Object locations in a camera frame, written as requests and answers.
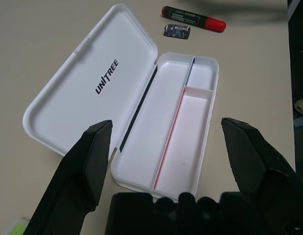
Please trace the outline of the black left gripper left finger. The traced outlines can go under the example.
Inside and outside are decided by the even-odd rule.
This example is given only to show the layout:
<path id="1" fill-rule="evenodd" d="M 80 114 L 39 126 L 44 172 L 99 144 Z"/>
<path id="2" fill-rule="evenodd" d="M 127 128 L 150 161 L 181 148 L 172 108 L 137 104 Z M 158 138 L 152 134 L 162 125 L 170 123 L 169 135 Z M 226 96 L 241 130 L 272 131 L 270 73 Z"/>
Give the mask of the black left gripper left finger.
<path id="1" fill-rule="evenodd" d="M 99 204 L 112 121 L 90 126 L 61 160 L 26 228 L 28 235 L 78 235 Z"/>

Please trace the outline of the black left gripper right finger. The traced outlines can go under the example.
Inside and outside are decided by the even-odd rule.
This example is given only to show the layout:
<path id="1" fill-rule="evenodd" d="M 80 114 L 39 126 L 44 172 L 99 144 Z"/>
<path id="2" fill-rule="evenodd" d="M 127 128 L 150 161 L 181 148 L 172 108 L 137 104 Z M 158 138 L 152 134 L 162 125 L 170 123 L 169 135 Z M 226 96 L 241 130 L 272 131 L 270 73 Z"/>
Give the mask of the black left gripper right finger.
<path id="1" fill-rule="evenodd" d="M 229 163 L 239 193 L 227 194 L 232 218 L 251 234 L 303 235 L 303 182 L 258 129 L 224 117 Z"/>

